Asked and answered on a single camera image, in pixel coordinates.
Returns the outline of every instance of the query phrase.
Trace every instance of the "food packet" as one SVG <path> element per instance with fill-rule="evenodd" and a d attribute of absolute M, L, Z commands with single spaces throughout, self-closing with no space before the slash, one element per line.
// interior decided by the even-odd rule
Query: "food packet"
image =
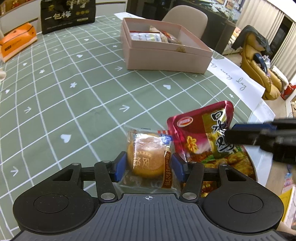
<path fill-rule="evenodd" d="M 159 33 L 130 33 L 132 40 L 161 42 Z"/>
<path fill-rule="evenodd" d="M 180 45 L 182 44 L 182 42 L 175 38 L 172 34 L 169 34 L 168 32 L 163 30 L 158 30 L 153 26 L 150 26 L 150 32 L 159 32 L 162 42 Z"/>
<path fill-rule="evenodd" d="M 185 161 L 201 162 L 217 168 L 226 163 L 252 179 L 254 167 L 245 148 L 226 142 L 224 132 L 233 118 L 233 104 L 218 102 L 167 120 L 176 153 Z M 204 182 L 203 193 L 217 188 L 215 182 Z"/>
<path fill-rule="evenodd" d="M 126 126 L 127 167 L 119 187 L 128 192 L 176 192 L 177 180 L 170 168 L 172 137 L 167 131 L 151 131 Z"/>

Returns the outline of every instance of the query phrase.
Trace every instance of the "chair backrest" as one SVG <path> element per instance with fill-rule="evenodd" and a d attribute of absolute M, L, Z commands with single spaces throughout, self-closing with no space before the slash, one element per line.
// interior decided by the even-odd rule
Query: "chair backrest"
<path fill-rule="evenodd" d="M 182 25 L 200 39 L 207 26 L 207 15 L 196 8 L 179 5 L 173 7 L 162 21 Z"/>

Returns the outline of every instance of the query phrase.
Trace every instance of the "pink box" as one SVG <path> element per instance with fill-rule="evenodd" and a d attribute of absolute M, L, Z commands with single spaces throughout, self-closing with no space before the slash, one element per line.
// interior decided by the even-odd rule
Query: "pink box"
<path fill-rule="evenodd" d="M 132 40 L 130 31 L 149 31 L 150 26 L 164 30 L 183 45 Z M 150 19 L 124 18 L 121 28 L 123 55 L 127 69 L 167 70 L 204 74 L 213 52 L 186 28 Z M 185 53 L 177 52 L 180 47 Z"/>

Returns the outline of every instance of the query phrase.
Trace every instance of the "white star print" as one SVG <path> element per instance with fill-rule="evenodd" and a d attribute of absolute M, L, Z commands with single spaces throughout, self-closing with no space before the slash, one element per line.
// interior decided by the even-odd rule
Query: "white star print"
<path fill-rule="evenodd" d="M 77 83 L 76 82 L 74 82 L 74 83 L 71 83 L 71 85 L 70 85 L 70 88 L 75 88 L 75 86 L 77 85 Z"/>

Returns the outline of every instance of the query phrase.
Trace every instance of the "beige curtain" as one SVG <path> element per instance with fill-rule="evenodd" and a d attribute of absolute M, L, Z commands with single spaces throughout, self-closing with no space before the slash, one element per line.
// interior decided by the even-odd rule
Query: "beige curtain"
<path fill-rule="evenodd" d="M 253 26 L 266 37 L 269 44 L 273 40 L 284 18 L 284 13 L 265 0 L 247 0 L 237 26 L 243 29 L 247 25 Z"/>
<path fill-rule="evenodd" d="M 292 27 L 277 51 L 271 65 L 275 65 L 287 77 L 289 81 L 296 74 L 296 23 Z"/>

